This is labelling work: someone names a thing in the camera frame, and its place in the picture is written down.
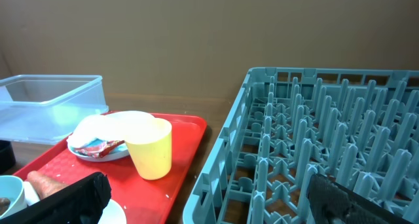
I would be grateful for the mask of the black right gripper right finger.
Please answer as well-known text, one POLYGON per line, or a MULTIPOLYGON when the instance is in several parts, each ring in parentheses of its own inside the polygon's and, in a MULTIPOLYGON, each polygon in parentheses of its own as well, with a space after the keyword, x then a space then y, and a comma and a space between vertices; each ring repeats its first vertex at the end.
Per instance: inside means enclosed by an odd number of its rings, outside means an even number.
POLYGON ((321 174, 311 176, 306 197, 315 224, 409 224, 321 174))

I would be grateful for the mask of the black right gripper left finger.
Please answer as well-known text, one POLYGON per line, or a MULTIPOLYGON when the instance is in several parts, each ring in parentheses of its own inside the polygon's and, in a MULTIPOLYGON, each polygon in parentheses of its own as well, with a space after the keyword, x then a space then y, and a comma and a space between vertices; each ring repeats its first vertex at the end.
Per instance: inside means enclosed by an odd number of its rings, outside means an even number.
POLYGON ((107 176, 94 172, 66 188, 5 217, 2 224, 98 224, 111 199, 107 176))

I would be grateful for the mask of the mint green bowl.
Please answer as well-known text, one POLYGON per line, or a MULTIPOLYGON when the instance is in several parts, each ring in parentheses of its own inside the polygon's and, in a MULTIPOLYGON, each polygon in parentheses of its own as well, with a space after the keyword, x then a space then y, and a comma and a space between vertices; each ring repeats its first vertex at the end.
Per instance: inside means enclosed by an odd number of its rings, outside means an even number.
POLYGON ((17 176, 1 176, 1 198, 10 201, 9 207, 1 212, 1 219, 27 208, 23 180, 17 176))

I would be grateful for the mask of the yellow plastic cup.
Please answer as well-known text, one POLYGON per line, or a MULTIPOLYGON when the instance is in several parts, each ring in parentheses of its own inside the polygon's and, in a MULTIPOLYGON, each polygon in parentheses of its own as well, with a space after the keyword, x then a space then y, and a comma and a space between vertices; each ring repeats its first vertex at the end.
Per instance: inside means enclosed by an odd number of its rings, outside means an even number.
POLYGON ((160 179, 171 170, 171 122, 151 118, 130 123, 124 133, 124 141, 136 170, 143 179, 160 179))

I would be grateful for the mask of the light blue rice bowl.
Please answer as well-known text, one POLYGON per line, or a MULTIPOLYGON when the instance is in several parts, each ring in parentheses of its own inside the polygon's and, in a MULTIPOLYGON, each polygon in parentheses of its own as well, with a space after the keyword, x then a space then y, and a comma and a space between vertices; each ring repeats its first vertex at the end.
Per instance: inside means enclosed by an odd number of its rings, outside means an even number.
POLYGON ((98 224, 127 224, 124 209, 114 200, 110 200, 103 209, 98 224))

